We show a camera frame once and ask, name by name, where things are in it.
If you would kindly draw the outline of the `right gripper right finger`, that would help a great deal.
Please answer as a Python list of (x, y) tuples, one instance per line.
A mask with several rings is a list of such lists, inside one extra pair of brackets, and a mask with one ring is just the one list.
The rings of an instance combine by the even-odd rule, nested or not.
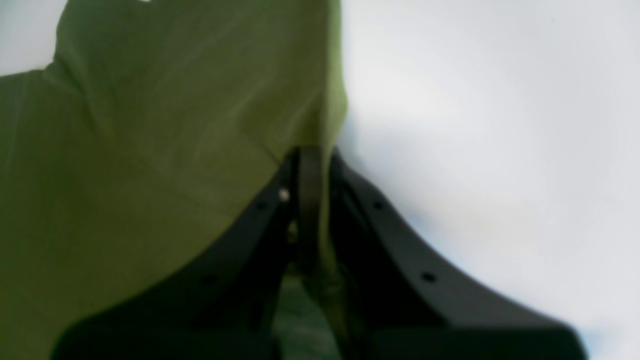
[(338, 150), (330, 235), (361, 360), (585, 360), (571, 326), (482, 285), (414, 231)]

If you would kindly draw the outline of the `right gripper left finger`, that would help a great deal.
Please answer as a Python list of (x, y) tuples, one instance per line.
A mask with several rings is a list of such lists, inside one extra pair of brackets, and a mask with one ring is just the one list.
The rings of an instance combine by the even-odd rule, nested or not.
[(231, 227), (141, 294), (71, 326), (53, 360), (279, 360), (272, 333), (291, 248), (300, 150)]

